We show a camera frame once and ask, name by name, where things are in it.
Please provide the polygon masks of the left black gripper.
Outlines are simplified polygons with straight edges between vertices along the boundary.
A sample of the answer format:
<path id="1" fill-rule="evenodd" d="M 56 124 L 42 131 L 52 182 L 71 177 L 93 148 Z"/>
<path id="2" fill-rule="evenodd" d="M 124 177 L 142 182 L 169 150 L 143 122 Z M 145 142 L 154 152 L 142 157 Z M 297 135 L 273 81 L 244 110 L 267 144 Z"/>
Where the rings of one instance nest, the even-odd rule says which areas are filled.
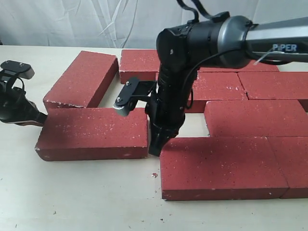
<path id="1" fill-rule="evenodd" d="M 0 121 L 18 126 L 42 127 L 47 115 L 27 100 L 25 85 L 14 86 L 16 79 L 0 81 Z"/>

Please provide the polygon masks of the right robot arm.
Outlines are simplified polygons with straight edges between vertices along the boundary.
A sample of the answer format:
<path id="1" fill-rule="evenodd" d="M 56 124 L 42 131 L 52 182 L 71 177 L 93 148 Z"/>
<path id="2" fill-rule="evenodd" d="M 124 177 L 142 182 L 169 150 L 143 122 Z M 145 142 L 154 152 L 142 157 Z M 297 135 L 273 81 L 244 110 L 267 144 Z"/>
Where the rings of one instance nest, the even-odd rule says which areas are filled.
<path id="1" fill-rule="evenodd" d="M 251 61 L 283 65 L 308 60 L 308 19 L 255 24 L 244 16 L 185 24 L 161 31 L 160 61 L 146 113 L 150 118 L 148 152 L 159 156 L 178 135 L 192 86 L 201 67 L 241 69 Z"/>

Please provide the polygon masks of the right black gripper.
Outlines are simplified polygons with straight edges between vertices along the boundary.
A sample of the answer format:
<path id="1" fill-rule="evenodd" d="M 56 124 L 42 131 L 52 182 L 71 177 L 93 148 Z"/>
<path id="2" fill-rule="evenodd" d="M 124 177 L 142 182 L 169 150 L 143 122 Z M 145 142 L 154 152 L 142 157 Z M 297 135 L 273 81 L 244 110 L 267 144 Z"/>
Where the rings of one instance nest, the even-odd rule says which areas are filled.
<path id="1" fill-rule="evenodd" d="M 151 134 L 149 154 L 160 156 L 163 147 L 178 135 L 185 121 L 188 98 L 198 70 L 198 67 L 190 65 L 173 72 L 160 65 L 158 79 L 147 106 Z"/>

